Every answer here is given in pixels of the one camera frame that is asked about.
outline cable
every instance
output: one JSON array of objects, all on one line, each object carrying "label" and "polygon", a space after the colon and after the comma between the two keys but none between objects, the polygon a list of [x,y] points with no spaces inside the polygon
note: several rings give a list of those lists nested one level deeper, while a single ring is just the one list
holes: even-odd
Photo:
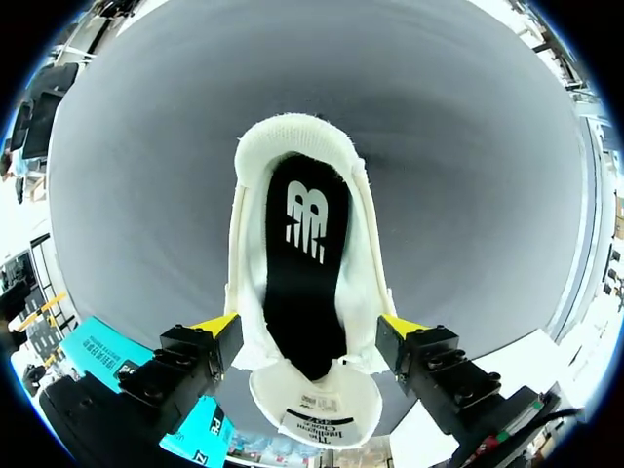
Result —
[{"label": "cable", "polygon": [[513,446],[513,445],[519,446],[522,443],[522,440],[530,436],[531,432],[545,426],[549,422],[554,421],[556,419],[563,418],[563,417],[573,417],[582,412],[584,412],[584,409],[579,409],[579,408],[562,409],[561,411],[552,412],[543,417],[533,419],[529,424],[527,424],[518,432],[510,436],[501,445],[505,445],[507,447]]}]

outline white shoe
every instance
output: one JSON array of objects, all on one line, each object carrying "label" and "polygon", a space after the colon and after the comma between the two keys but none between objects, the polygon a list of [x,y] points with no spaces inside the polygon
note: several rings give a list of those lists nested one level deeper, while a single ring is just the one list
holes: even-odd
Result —
[{"label": "white shoe", "polygon": [[[358,447],[381,413],[369,374],[388,369],[376,320],[395,314],[364,161],[333,125],[286,114],[243,135],[235,168],[225,313],[240,314],[244,346],[233,366],[253,371],[255,402],[280,431],[317,447]],[[335,401],[336,410],[306,401]],[[319,436],[325,416],[354,425],[342,438]]]}]

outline gray backdrop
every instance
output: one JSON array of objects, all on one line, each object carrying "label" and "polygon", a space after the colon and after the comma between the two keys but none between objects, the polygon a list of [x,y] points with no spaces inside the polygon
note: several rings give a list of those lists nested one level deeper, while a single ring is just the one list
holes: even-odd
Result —
[{"label": "gray backdrop", "polygon": [[[60,266],[83,317],[150,347],[221,314],[237,137],[322,114],[368,161],[401,316],[470,357],[553,313],[571,266],[581,148],[564,89],[465,0],[172,0],[62,103],[50,167]],[[391,375],[378,433],[409,410]],[[233,370],[240,429],[272,431]]]}]

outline teal packaging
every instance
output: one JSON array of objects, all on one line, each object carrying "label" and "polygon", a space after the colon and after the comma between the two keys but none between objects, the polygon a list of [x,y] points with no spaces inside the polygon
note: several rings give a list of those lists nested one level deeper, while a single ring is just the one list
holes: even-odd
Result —
[{"label": "teal packaging", "polygon": [[[121,335],[95,317],[83,322],[61,344],[80,375],[90,372],[119,393],[120,371],[134,371],[149,361],[152,351]],[[234,428],[214,398],[202,397],[179,431],[160,447],[209,468],[221,468]]]}]

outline black insole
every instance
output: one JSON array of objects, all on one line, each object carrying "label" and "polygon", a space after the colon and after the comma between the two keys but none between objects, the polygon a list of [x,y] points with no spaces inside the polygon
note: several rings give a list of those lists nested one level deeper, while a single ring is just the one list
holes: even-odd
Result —
[{"label": "black insole", "polygon": [[279,164],[266,200],[264,319],[282,354],[310,380],[346,354],[335,288],[349,189],[325,163],[295,154]]}]

